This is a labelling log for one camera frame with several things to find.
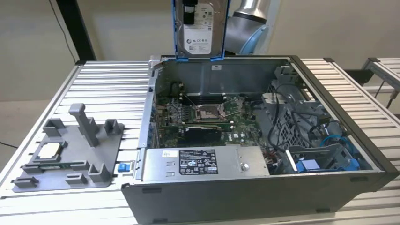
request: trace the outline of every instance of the blue cable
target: blue cable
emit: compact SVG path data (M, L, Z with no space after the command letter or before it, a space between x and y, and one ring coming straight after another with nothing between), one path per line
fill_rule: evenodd
M329 138L339 138L341 140L343 140L343 142L346 143L346 145L347 145L349 148L350 148L350 154L354 153L354 149L353 149L353 147L351 147L350 142L349 142L342 136L339 136L339 135L329 135L327 137L325 137L323 140L322 140L321 143L319 143L319 147L323 146L323 143L325 143L325 141L326 141Z

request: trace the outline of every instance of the robotic arm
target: robotic arm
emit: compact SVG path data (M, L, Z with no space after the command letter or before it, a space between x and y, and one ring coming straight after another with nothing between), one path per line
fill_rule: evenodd
M241 0L241 5L227 18L225 50L247 55L267 32L266 9L270 0Z

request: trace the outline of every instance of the power cord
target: power cord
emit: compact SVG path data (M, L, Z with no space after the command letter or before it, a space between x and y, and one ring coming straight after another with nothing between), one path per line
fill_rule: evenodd
M14 146L14 145L11 145L11 144L6 144L6 143L3 143L3 142L0 142L0 144L3 144L5 146L9 146L9 147L11 147L11 148L18 148L17 146Z
M70 56L71 56L71 58L73 58L73 64L74 64L74 63L75 63L75 59L74 59L74 56L73 56L71 51L70 51L70 48L69 48L69 44L67 44L67 40L66 40L66 34L65 34L65 31L63 31L63 29L62 29L62 27L61 27L61 24L59 24L59 21L58 21L58 18L57 18L57 14L55 14L55 11L54 11L54 7L51 6L50 0L49 0L49 6L50 6L51 12L53 12L53 14L54 14L54 17L55 17L55 20L57 20L58 27L59 27L61 32L62 32L62 34L63 34L65 44L66 44L66 47L67 47L67 51L69 51L69 53L70 53Z

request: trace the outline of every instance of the hard drive label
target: hard drive label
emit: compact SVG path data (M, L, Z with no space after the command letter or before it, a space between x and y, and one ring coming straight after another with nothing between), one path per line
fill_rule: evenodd
M183 48L193 54L209 54L211 44L213 8L210 4L194 7L194 24L183 25Z
M179 150L179 174L218 174L214 149Z

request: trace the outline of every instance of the gray plastic bracket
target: gray plastic bracket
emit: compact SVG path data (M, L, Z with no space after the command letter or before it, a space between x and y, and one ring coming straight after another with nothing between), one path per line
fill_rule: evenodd
M81 173L69 173L69 174L66 174L65 181L69 185L87 183L87 180L86 180L85 176Z
M35 187L38 180L34 177L18 177L13 183L18 188L31 188Z
M59 137L58 129L65 128L63 123L59 119L47 119L42 126L42 131L49 137Z
M22 170L25 173L42 173L42 169L39 169L38 165L23 165Z
M106 135L118 135L121 130L118 127L117 120L114 120L114 119L105 120L103 129L105 129Z
M79 164L71 164L70 169L77 171L77 170L87 170L90 167L87 161L81 161Z
M105 168L105 165L101 164L101 168L97 171L94 164L89 166L89 173L87 173L89 178L91 181L95 182L106 182L110 178L110 174Z
M85 105L82 103L73 103L69 108L69 114L75 118L77 124L79 125L79 132L85 136L89 146L95 147L98 145L98 139L95 137L97 125L93 118L90 120L87 119L83 110Z

